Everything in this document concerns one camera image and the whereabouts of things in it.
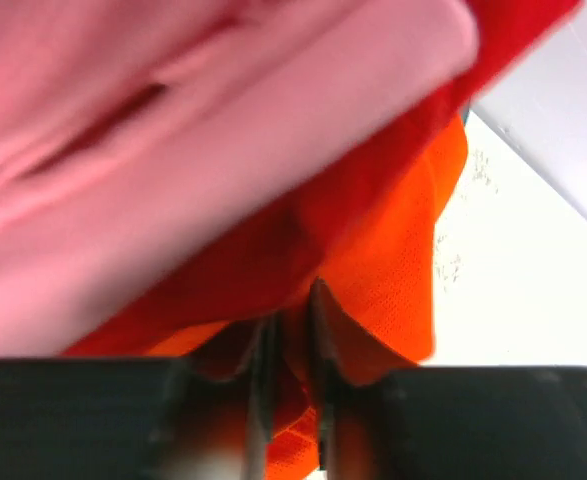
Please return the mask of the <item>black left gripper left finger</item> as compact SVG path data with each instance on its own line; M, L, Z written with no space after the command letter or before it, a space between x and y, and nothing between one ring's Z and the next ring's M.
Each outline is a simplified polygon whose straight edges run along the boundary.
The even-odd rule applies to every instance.
M262 479L279 328L187 356L0 359L0 479Z

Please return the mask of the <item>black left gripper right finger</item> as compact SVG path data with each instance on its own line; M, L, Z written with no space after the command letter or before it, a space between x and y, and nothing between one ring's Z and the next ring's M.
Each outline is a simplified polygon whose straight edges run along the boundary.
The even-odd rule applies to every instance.
M309 296L331 479L587 479L587 367L420 367Z

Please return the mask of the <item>orange t shirt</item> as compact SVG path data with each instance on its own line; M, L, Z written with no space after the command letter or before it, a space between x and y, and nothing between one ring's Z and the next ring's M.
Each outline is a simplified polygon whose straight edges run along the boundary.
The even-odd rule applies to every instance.
M435 224L465 166L454 117L411 152L394 123L344 160L249 216L132 307L150 337L144 351L184 354L222 327L284 314L284 404L268 450L271 479L301 479L318 465L303 363L302 311L314 280L394 353L418 362L433 349Z

